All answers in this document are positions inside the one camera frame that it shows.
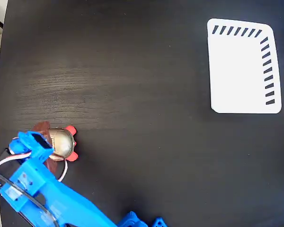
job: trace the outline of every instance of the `table surface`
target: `table surface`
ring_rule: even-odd
[[[210,18],[273,28],[279,114],[210,108]],[[41,120],[77,128],[64,183],[115,223],[134,210],[174,227],[284,225],[284,1],[9,1],[0,151]]]

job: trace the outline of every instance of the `dashed border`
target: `dashed border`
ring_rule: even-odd
[[[219,28],[219,26],[215,25],[214,28],[213,28],[212,34],[215,34],[217,32],[218,28]],[[242,29],[242,27],[237,27],[235,32],[233,33],[233,36],[238,35],[238,33],[239,33],[239,31],[241,29]],[[220,32],[217,33],[217,34],[222,35],[225,30],[227,30],[226,26],[222,26]],[[230,35],[233,30],[234,30],[234,27],[230,26],[229,29],[227,30],[227,34],[226,35]],[[247,37],[257,38],[260,35],[260,33],[262,32],[261,29],[257,29],[257,32],[255,33],[256,29],[252,28],[252,29],[250,29],[250,32],[248,33],[247,32],[248,30],[249,30],[248,27],[244,28],[243,32],[241,33],[241,36],[245,36],[246,37],[246,34],[248,34]],[[265,76],[267,76],[267,77],[264,78],[264,81],[266,82],[266,81],[270,81],[270,80],[272,80],[274,78],[274,76],[272,74],[273,68],[269,67],[270,64],[271,64],[271,57],[270,57],[270,51],[269,51],[268,37],[264,38],[260,42],[260,46],[262,47],[261,48],[261,52],[263,53],[262,59],[265,61],[263,63],[263,67],[264,67],[263,74]],[[266,85],[265,89],[269,89],[269,88],[272,88],[272,87],[274,87],[274,83],[273,82],[268,84],[268,85]],[[275,95],[275,91],[274,90],[273,91],[270,90],[268,93],[265,94],[265,97],[270,97],[270,96],[274,96],[274,95]],[[271,99],[271,100],[266,102],[266,105],[270,105],[270,104],[274,104],[274,103],[275,103],[275,99]]]

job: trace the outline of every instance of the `black stripe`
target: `black stripe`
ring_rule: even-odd
[[[264,79],[264,81],[268,81],[268,80],[273,79],[273,78],[274,78],[274,76],[271,75],[271,76],[269,76],[269,77],[266,77],[266,78]]]
[[[264,54],[264,55],[262,56],[262,59],[265,58],[265,57],[267,57],[267,56],[269,56],[269,55],[270,55],[270,52]]]
[[[265,89],[271,88],[271,87],[273,87],[273,86],[274,86],[274,84],[273,84],[273,83],[268,84],[267,86],[265,86]]]
[[[275,95],[275,92],[272,91],[272,92],[267,93],[267,94],[265,95],[265,97],[274,96],[274,95]]]
[[[215,32],[217,31],[218,27],[219,27],[218,25],[215,25],[215,26],[214,26],[213,34],[215,34]]]
[[[267,40],[268,40],[268,37],[266,37],[265,39],[263,39],[263,40],[260,42],[260,44],[266,42]]]
[[[274,100],[274,99],[273,99],[273,100],[270,100],[270,101],[268,101],[268,102],[266,102],[266,105],[273,104],[273,103],[275,103],[275,100]]]
[[[268,65],[270,63],[271,63],[271,59],[269,59],[267,62],[263,63],[263,66],[266,66],[266,65]]]
[[[266,50],[267,48],[269,48],[269,44],[267,44],[265,47],[263,47],[263,48],[261,49],[261,51],[264,51],[264,50]]]
[[[270,72],[270,71],[272,71],[272,70],[273,70],[273,67],[270,67],[270,68],[268,68],[267,70],[264,71],[264,74],[265,74],[265,73],[268,73],[268,72]]]
[[[240,31],[240,29],[241,29],[241,28],[238,27],[234,35],[237,35],[237,33]]]
[[[229,28],[229,30],[228,30],[228,35],[231,33],[231,31],[233,30],[233,26],[231,26],[230,28]]]
[[[245,33],[247,32],[247,30],[248,30],[248,28],[245,28],[244,31],[242,32],[242,35],[241,35],[241,36],[245,35]]]
[[[255,29],[253,28],[253,29],[250,31],[248,37],[250,37],[250,36],[254,33],[254,31],[255,31]]]
[[[257,38],[257,36],[262,32],[262,30],[258,30],[257,34],[255,35],[255,38]]]
[[[222,27],[222,29],[221,29],[221,31],[220,31],[220,35],[222,35],[222,33],[224,32],[225,28],[226,28],[226,26],[223,26],[223,27]]]

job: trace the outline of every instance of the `white tray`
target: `white tray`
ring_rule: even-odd
[[[218,113],[278,113],[281,86],[272,28],[210,19],[207,33],[212,109]]]

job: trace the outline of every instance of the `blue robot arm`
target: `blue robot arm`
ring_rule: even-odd
[[[57,181],[43,164],[53,153],[53,148],[38,132],[19,132],[9,148],[15,154],[31,152],[9,179],[14,185],[4,184],[2,197],[21,213],[32,225],[55,227],[72,224],[78,227],[147,227],[134,212],[130,212],[118,225],[114,224],[92,202]],[[42,197],[42,206],[34,199]],[[161,218],[153,227],[167,227]]]

